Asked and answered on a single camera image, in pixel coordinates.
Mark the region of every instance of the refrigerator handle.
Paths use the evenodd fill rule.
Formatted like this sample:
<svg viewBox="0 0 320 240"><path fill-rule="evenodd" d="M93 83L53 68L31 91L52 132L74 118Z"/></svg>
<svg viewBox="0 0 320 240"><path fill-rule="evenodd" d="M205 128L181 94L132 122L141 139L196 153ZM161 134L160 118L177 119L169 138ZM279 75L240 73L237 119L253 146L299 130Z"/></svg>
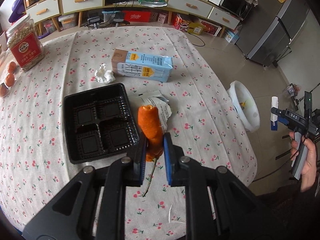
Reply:
<svg viewBox="0 0 320 240"><path fill-rule="evenodd" d="M283 28L285 34L288 36L288 38L289 38L289 40L290 40L290 42L291 42L291 41L292 41L292 40L291 40L291 37L290 37L290 35L289 35L286 27L284 26L283 21L282 21L277 15L276 15L276 17L278 18L278 22L280 23L280 25L281 25L281 27Z"/></svg>

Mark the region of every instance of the floor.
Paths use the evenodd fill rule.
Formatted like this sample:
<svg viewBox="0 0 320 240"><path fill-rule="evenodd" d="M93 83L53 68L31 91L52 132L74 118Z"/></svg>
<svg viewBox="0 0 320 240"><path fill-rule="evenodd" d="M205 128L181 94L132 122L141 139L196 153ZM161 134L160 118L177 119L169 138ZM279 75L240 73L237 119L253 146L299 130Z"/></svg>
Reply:
<svg viewBox="0 0 320 240"><path fill-rule="evenodd" d="M173 28L172 25L158 22L134 23L134 25ZM66 34L87 29L87 27L74 27L63 30L60 33L56 31L41 41L45 42ZM187 36L193 44L200 46L203 44L197 37L188 33ZM248 137L258 161L256 178L262 177L280 167L289 158L289 156L286 156L275 160L275 156L290 148L290 139L282 139L282 136L288 133L287 127L279 124L278 131L270 130L272 96L279 98L279 108L293 109L292 101L286 91L287 83L278 69L274 67L263 68L260 64L246 60L240 49L236 45L229 44L224 38L213 37L206 33L201 34L199 37L204 41L205 46L196 46L196 49L218 76L225 89L229 89L231 82L238 80L247 87L254 97L260 114L260 128L256 132L248 132ZM249 186L250 190L256 195L261 195L273 192L283 185L290 184L291 181L288 180L290 176L290 165L291 162L287 163L287 165L273 175L253 182Z"/></svg>

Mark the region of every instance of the hand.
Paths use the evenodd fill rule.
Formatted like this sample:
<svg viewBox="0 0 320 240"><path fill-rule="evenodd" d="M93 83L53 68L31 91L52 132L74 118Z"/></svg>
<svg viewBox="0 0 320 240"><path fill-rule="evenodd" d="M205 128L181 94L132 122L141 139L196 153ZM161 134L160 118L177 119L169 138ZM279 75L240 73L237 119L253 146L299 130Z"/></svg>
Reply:
<svg viewBox="0 0 320 240"><path fill-rule="evenodd" d="M291 156L295 154L298 148L298 143L294 140L294 132L289 132L290 137L292 138L291 142ZM300 191L304 192L312 187L316 180L316 146L314 143L308 138L305 140L304 145L308 148L307 158L306 162L302 168L301 171L301 187ZM295 157L292 158L292 160L295 160L296 156L299 154L299 152L295 155Z"/></svg>

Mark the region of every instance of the crumpled tissue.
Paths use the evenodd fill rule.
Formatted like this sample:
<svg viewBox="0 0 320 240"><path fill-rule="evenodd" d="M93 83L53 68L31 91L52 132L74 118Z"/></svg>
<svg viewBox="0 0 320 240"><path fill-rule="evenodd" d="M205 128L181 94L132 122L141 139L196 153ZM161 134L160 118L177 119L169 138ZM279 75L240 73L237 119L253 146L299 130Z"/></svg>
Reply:
<svg viewBox="0 0 320 240"><path fill-rule="evenodd" d="M94 76L97 78L99 83L109 84L116 80L113 76L113 71L108 70L106 64L101 64L100 68L95 71Z"/></svg>

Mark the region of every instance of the storage box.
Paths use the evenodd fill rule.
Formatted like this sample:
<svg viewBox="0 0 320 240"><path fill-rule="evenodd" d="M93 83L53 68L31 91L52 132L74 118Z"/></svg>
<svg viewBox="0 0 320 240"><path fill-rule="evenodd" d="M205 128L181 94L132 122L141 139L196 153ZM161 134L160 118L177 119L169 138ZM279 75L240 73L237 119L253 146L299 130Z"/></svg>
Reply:
<svg viewBox="0 0 320 240"><path fill-rule="evenodd" d="M221 26L219 26L219 25L215 25L213 23L209 23L204 20L200 20L200 22L201 22L201 24L203 24L205 26L203 31L206 33L209 33L215 37L218 35L219 31L221 30Z"/></svg>
<svg viewBox="0 0 320 240"><path fill-rule="evenodd" d="M128 22L143 22L148 23L151 12L145 11L123 11L125 13L124 20Z"/></svg>
<svg viewBox="0 0 320 240"><path fill-rule="evenodd" d="M187 32L189 28L189 23L192 22L188 15L182 13L175 13L173 18L173 26L182 32Z"/></svg>
<svg viewBox="0 0 320 240"><path fill-rule="evenodd" d="M172 57L115 49L112 70L122 76L167 82L172 70Z"/></svg>
<svg viewBox="0 0 320 240"><path fill-rule="evenodd" d="M47 33L53 33L56 30L56 27L54 26L52 20L44 21L43 25L47 30Z"/></svg>
<svg viewBox="0 0 320 240"><path fill-rule="evenodd" d="M59 16L59 22L62 23L62 27L64 30L68 28L76 27L76 16L77 16L77 13L71 13L71 14Z"/></svg>
<svg viewBox="0 0 320 240"><path fill-rule="evenodd" d="M235 44L236 41L239 39L239 36L234 34L230 30L225 30L224 31L224 38L227 40L227 42L229 42L231 44Z"/></svg>
<svg viewBox="0 0 320 240"><path fill-rule="evenodd" d="M102 11L103 22L105 23L112 22L117 12L120 12L120 11Z"/></svg>
<svg viewBox="0 0 320 240"><path fill-rule="evenodd" d="M168 20L168 14L167 13L159 13L158 22L165 23Z"/></svg>
<svg viewBox="0 0 320 240"><path fill-rule="evenodd" d="M200 35L204 28L205 28L205 26L202 25L201 23L191 22L191 23L189 23L189 27L188 27L187 33Z"/></svg>

